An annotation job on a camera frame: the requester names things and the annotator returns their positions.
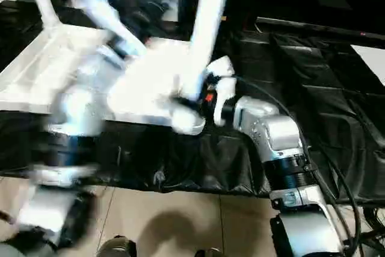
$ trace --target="black tablecloth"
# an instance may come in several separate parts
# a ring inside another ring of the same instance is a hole
[[[90,26],[78,10],[57,8],[64,23]],[[0,7],[0,67],[41,31],[33,5]],[[347,43],[317,37],[239,33],[220,38],[215,56],[230,55],[236,73],[258,83],[293,113],[310,153],[339,202],[344,190],[326,158],[338,163],[362,204],[385,203],[385,91]],[[238,93],[268,100],[237,85]],[[0,112],[0,170],[23,176],[44,116]],[[210,124],[196,137],[170,128],[107,122],[98,139],[102,170],[92,183],[151,191],[203,191],[266,196],[256,149],[244,135]]]

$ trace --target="motion blur arm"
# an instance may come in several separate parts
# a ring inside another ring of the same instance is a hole
[[[159,23],[171,0],[141,0],[129,31],[108,0],[81,0],[85,13],[109,32],[108,41],[81,58],[51,105],[34,150],[31,186],[16,217],[18,233],[0,243],[0,256],[45,257],[76,246],[93,219],[96,197],[82,180],[95,174],[97,138],[103,130],[111,86],[130,59],[146,52],[143,36]]]
[[[207,88],[196,111],[217,126],[227,125],[253,141],[270,185],[271,219],[278,256],[344,256],[343,245],[306,159],[295,121],[262,100],[235,94],[236,78],[229,58],[206,69]]]

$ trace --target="tile floor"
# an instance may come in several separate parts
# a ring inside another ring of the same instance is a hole
[[[15,199],[27,180],[0,177],[0,209],[15,212]],[[276,211],[269,200],[174,192],[159,194],[93,186],[99,209],[90,234],[63,257],[95,256],[98,247],[115,235],[137,243],[138,256],[193,257],[198,249],[216,247],[228,257],[275,256],[270,218]],[[354,229],[352,212],[343,213]],[[0,222],[0,240],[13,228]]]

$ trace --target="red light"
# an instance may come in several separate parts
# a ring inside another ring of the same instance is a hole
[[[214,95],[212,93],[209,93],[206,97],[205,97],[205,101],[206,102],[210,102],[212,101],[212,99],[214,98]]]

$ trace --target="black plastic sheet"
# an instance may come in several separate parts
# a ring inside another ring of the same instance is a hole
[[[62,21],[82,25],[80,12],[58,13]],[[13,49],[20,52],[23,47]],[[338,164],[358,202],[385,203],[385,91],[350,45],[316,37],[243,33],[219,41],[216,54],[223,53],[230,55],[238,75],[269,91],[293,113],[339,202],[347,202],[347,197],[326,158]],[[246,85],[237,90],[269,100]],[[42,117],[0,112],[3,175],[23,176],[18,168],[32,161]],[[208,125],[192,137],[165,127],[106,122],[96,155],[102,170],[94,184],[161,192],[268,192],[252,142],[229,128]]]

